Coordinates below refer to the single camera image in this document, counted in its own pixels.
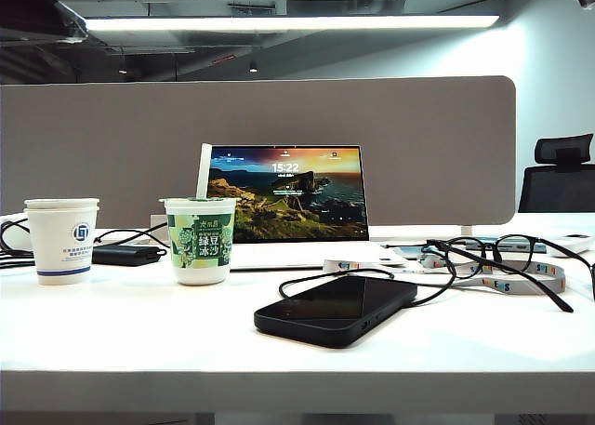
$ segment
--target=power bank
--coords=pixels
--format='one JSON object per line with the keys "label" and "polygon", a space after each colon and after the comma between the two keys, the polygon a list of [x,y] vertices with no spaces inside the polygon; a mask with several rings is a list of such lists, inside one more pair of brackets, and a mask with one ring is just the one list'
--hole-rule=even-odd
{"label": "power bank", "polygon": [[412,283],[365,276],[342,276],[275,302],[254,313],[266,334],[330,348],[342,348],[412,301]]}
{"label": "power bank", "polygon": [[158,246],[96,246],[93,248],[93,263],[137,267],[157,262],[165,253]]}

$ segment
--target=cup lid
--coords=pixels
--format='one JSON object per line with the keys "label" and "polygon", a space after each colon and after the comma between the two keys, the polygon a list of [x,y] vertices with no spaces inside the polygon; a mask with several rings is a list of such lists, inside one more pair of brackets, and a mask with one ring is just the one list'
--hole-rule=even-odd
{"label": "cup lid", "polygon": [[99,199],[30,199],[25,200],[29,209],[64,209],[64,208],[86,208],[97,206]]}
{"label": "cup lid", "polygon": [[206,199],[196,197],[169,197],[159,199],[164,202],[166,207],[182,208],[185,206],[210,206],[210,207],[229,207],[234,206],[237,199],[234,197],[208,197]]}

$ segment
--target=green cup label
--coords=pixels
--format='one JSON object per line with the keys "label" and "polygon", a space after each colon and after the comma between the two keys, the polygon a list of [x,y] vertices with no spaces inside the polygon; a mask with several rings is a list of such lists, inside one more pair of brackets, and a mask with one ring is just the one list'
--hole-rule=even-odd
{"label": "green cup label", "polygon": [[182,269],[230,263],[233,213],[167,215],[171,259]]}

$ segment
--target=eyeglasses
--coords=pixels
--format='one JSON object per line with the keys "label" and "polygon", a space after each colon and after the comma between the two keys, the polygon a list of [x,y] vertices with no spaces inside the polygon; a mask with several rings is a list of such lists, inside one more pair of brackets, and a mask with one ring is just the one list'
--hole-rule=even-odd
{"label": "eyeglasses", "polygon": [[[536,250],[540,246],[550,246],[568,258],[577,259],[584,263],[591,276],[593,285],[593,298],[595,299],[595,268],[583,257],[575,252],[555,244],[547,239],[542,239],[524,234],[508,234],[495,240],[493,243],[484,242],[476,237],[456,237],[447,241],[430,239],[422,248],[423,253],[436,255],[443,259],[444,266],[458,279],[466,279],[483,271],[484,266],[496,267],[506,273],[517,273],[534,283],[541,291],[548,295],[563,311],[572,312],[572,308],[560,297],[553,293],[539,280],[526,273],[533,262]],[[494,259],[487,258],[487,251],[491,251]],[[518,253],[522,258],[515,260],[503,259],[502,254],[509,252]]]}

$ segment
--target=glasses lens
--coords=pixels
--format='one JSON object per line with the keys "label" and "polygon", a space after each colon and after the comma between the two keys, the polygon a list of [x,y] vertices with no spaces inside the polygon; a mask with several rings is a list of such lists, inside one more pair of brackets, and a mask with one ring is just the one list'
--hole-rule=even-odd
{"label": "glasses lens", "polygon": [[473,276],[480,271],[479,264],[469,256],[480,257],[482,255],[482,243],[480,241],[469,237],[461,237],[449,241],[448,245],[452,249],[446,251],[444,255],[455,265],[456,274],[459,277]]}
{"label": "glasses lens", "polygon": [[532,244],[524,236],[506,236],[496,242],[497,252],[503,263],[518,271],[524,271],[531,262]]}

